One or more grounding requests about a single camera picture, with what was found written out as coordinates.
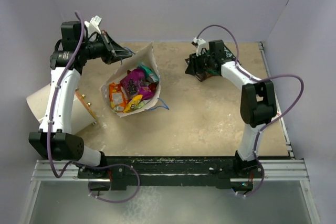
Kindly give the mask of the checkered paper snack bag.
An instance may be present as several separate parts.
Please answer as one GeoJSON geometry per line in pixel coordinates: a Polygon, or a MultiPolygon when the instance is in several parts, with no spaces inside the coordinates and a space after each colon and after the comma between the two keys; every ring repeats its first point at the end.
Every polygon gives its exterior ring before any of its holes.
{"type": "Polygon", "coordinates": [[[160,98],[161,77],[153,43],[122,60],[100,90],[107,107],[120,118],[157,108],[169,109],[160,98]]]}

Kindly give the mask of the purple snack bag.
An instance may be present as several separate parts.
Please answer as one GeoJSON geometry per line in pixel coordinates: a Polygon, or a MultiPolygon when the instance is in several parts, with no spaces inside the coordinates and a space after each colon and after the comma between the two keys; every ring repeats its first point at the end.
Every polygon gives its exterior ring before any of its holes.
{"type": "Polygon", "coordinates": [[[122,85],[128,100],[138,94],[143,95],[143,100],[150,100],[154,97],[155,92],[146,84],[144,72],[141,69],[134,69],[121,79],[122,85]]]}

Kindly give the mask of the brown snack bag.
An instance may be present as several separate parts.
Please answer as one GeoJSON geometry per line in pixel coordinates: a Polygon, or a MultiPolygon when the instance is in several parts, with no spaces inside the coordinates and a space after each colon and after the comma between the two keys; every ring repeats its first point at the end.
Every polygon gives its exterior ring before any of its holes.
{"type": "Polygon", "coordinates": [[[196,73],[196,76],[194,76],[198,81],[203,82],[208,78],[214,77],[214,74],[211,74],[210,72],[206,71],[203,73],[196,73]]]}

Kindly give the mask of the green chips bag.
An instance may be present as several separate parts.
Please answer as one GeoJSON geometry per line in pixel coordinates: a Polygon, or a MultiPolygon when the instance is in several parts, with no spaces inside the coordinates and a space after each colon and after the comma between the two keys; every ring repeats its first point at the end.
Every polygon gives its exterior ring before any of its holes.
{"type": "Polygon", "coordinates": [[[224,43],[212,42],[209,43],[205,69],[211,74],[221,76],[222,65],[234,60],[235,56],[226,48],[224,43]]]}

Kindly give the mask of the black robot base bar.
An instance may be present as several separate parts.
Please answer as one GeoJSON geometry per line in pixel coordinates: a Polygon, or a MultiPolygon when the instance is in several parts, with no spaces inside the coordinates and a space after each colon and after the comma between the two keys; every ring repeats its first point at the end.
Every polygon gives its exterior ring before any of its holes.
{"type": "Polygon", "coordinates": [[[229,189],[234,180],[250,182],[262,177],[262,167],[243,170],[234,156],[107,156],[102,169],[83,168],[81,179],[107,179],[112,190],[127,186],[184,186],[229,189]]]}

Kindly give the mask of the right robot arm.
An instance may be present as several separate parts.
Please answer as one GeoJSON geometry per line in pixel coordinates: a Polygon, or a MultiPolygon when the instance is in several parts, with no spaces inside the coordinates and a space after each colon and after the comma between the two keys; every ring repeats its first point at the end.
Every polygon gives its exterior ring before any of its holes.
{"type": "Polygon", "coordinates": [[[186,74],[195,76],[199,81],[203,81],[207,74],[216,74],[241,91],[240,116],[245,127],[233,170],[238,177],[246,177],[257,166],[261,128],[277,114],[274,84],[272,81],[262,81],[241,68],[222,40],[206,42],[194,38],[192,45],[196,47],[196,52],[186,59],[186,74]]]}

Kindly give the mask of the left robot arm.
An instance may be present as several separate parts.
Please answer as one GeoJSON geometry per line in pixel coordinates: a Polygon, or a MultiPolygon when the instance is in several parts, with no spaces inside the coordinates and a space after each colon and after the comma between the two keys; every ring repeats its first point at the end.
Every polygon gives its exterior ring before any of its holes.
{"type": "Polygon", "coordinates": [[[68,160],[90,166],[96,178],[108,172],[103,153],[85,146],[72,133],[71,111],[76,87],[87,61],[100,58],[110,65],[132,54],[99,27],[99,20],[71,21],[61,24],[62,38],[50,56],[51,84],[46,112],[37,132],[29,134],[29,143],[44,159],[68,160]]]}

